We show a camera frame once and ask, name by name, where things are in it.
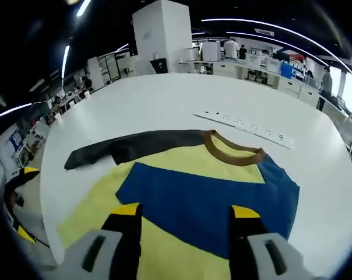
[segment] desk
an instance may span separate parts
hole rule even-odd
[[[26,161],[26,162],[23,164],[23,162],[22,162],[22,160],[21,160],[21,158],[20,158],[20,157],[22,156],[22,152],[23,152],[24,149],[26,149],[27,151],[29,151],[29,153],[34,156],[34,153],[31,152],[30,148],[27,146],[27,145],[28,145],[27,139],[28,139],[28,136],[25,137],[24,140],[22,140],[21,146],[18,148],[18,150],[17,150],[17,151],[14,153],[14,155],[12,156],[12,157],[16,160],[16,162],[17,162],[19,168],[24,168],[25,165],[27,165],[27,162],[28,162],[28,161]]]
[[[248,75],[248,71],[250,70],[257,70],[261,71],[263,73],[267,73],[268,75],[268,85],[260,84],[255,81],[250,81],[252,83],[257,83],[258,85],[262,86],[268,86],[273,89],[277,89],[280,92],[283,92],[289,96],[292,96],[296,99],[300,99],[301,101],[309,104],[312,107],[316,107],[318,104],[318,99],[322,98],[326,100],[323,96],[321,96],[318,92],[318,89],[315,89],[314,87],[311,87],[310,85],[292,78],[292,79],[287,79],[283,76],[281,76],[278,73],[274,73],[271,71],[268,71],[264,67],[252,67],[246,64],[246,61],[244,60],[230,60],[230,59],[225,59],[221,61],[184,61],[180,62],[180,64],[210,64],[213,67],[213,72],[214,75],[217,76],[223,76],[223,77],[228,77],[228,78],[234,78],[234,79],[240,79],[244,80],[245,77]],[[330,117],[331,120],[333,121],[343,121],[348,115],[342,110],[339,110],[337,107],[335,107],[331,102],[326,100],[328,105],[324,107],[323,112]]]
[[[292,137],[294,150],[195,117],[223,111]],[[106,139],[150,130],[216,129],[240,145],[262,147],[300,186],[289,242],[315,275],[331,275],[352,248],[352,163],[331,120],[277,90],[212,75],[161,74],[122,79],[84,99],[53,123],[41,166],[41,209],[52,253],[65,250],[57,225],[115,166],[111,157],[64,170],[70,153]]]
[[[66,106],[66,105],[67,105],[71,100],[75,99],[76,97],[81,100],[81,98],[80,98],[80,96],[79,96],[79,94],[81,94],[81,93],[82,93],[82,91],[79,91],[79,92],[77,92],[77,93],[74,93],[74,94],[68,96],[68,97],[67,97],[66,99],[64,99],[64,100],[62,101],[62,103],[59,105],[60,108],[64,107],[64,108],[65,108],[65,111],[67,111],[67,106]]]

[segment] brown collar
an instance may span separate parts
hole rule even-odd
[[[226,153],[223,153],[214,145],[214,143],[212,142],[212,136],[222,141],[222,143],[227,145],[229,148],[232,148],[238,151],[249,151],[255,154],[249,157],[238,157],[238,158],[227,155]],[[230,165],[231,164],[237,165],[237,166],[252,165],[255,163],[262,162],[267,155],[262,148],[256,149],[256,148],[243,147],[233,142],[230,142],[229,140],[222,137],[215,130],[209,130],[205,132],[205,146],[206,146],[206,149],[211,153],[211,155],[216,157],[218,160],[221,160],[222,162],[228,163]]]

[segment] t-shirt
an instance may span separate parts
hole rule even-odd
[[[322,90],[331,93],[333,87],[333,79],[330,73],[325,73],[322,77]]]
[[[54,103],[52,109],[57,113],[60,109],[59,103]]]
[[[86,79],[84,81],[84,86],[86,89],[90,89],[92,87],[92,81],[90,79]]]
[[[117,206],[138,202],[138,279],[230,279],[232,205],[252,209],[268,232],[289,237],[299,186],[263,149],[236,145],[216,131],[151,131],[76,150],[65,168],[105,155],[118,166],[59,225],[65,247],[101,228]]]
[[[246,59],[246,53],[247,53],[247,50],[245,48],[240,48],[240,59],[241,60]]]
[[[237,52],[240,46],[235,41],[227,41],[224,43],[224,50],[226,57],[237,58]]]

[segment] blue fabric panel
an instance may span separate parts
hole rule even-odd
[[[271,172],[272,165],[265,169]],[[182,173],[135,163],[117,191],[123,204],[140,202],[143,216],[192,246],[228,258],[228,212],[231,205],[260,214],[270,232],[288,238],[299,189],[289,179],[281,184],[242,183]]]

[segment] black sleeve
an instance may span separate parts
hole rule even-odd
[[[90,79],[86,80],[84,86],[88,89],[92,87],[92,81]]]
[[[201,130],[159,130],[102,141],[73,151],[65,163],[65,169],[92,165],[108,155],[118,165],[176,147],[200,145],[204,133]]]

